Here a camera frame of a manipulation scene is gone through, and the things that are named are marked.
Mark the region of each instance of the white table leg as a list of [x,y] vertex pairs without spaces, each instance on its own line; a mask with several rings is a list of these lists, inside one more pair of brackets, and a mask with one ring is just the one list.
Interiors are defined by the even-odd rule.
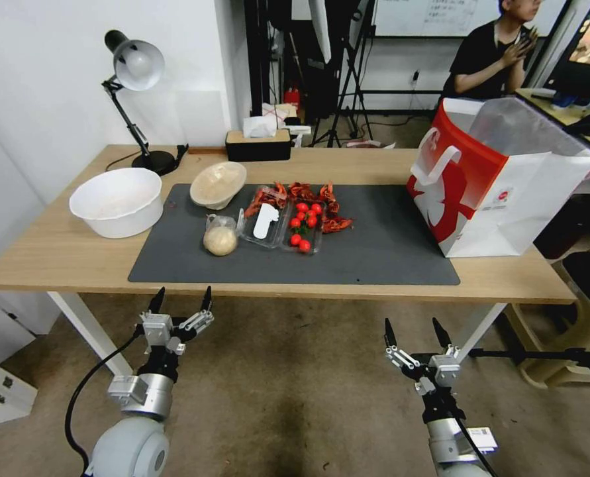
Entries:
[[456,336],[452,343],[454,346],[460,347],[458,362],[462,362],[462,360],[467,357],[469,351],[476,346],[478,341],[480,341],[480,338],[482,338],[506,306],[506,303],[496,303],[489,309],[487,314],[483,314],[483,311],[479,311],[474,313],[465,322],[462,330],[458,333],[458,336]]
[[[78,293],[58,293],[48,291],[48,295],[54,300],[54,303],[63,311],[63,314],[70,320],[74,328],[83,335],[83,338],[89,346],[101,358],[116,351],[116,346],[107,336],[105,330],[96,321],[87,305],[78,296]],[[124,356],[118,354],[107,363],[107,367],[116,375],[131,375],[132,369]]]

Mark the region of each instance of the man's hand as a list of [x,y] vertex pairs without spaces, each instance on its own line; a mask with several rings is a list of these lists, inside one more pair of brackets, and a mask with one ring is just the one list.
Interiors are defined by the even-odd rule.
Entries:
[[535,44],[538,41],[538,30],[534,28],[529,37],[516,44],[512,44],[510,47],[507,48],[507,51],[502,55],[500,62],[503,68],[508,68],[509,66],[513,66],[519,61],[523,61],[526,58],[526,55],[535,48]]

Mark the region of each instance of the whiteboard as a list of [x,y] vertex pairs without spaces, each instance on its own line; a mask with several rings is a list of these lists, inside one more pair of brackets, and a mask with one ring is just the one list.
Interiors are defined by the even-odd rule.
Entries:
[[[565,0],[544,0],[529,25],[548,36]],[[497,0],[377,0],[376,36],[467,36],[499,17]]]

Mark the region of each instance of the red and white paper bag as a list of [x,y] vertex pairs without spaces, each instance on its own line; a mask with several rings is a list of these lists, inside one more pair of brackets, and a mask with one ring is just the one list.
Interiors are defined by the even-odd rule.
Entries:
[[515,98],[445,99],[411,172],[445,256],[520,255],[589,175],[590,151]]

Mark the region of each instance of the cherry tomato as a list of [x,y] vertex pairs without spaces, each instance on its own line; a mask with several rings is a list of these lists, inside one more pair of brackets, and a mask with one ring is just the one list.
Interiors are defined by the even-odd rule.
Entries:
[[310,242],[307,240],[302,240],[301,242],[299,242],[299,252],[301,252],[301,253],[310,252]]

